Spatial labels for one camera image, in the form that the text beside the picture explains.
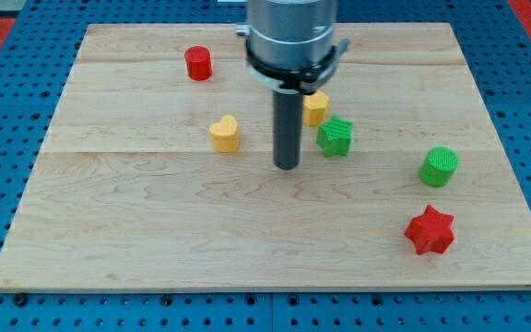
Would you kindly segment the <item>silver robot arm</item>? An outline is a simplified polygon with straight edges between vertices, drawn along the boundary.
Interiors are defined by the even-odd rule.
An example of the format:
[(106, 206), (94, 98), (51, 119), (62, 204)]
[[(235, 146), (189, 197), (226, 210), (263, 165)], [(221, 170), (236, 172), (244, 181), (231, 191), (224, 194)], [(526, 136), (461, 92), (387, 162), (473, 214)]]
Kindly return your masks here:
[(334, 42), (337, 0), (248, 0), (245, 59), (258, 82), (278, 93), (312, 95), (336, 72), (349, 40)]

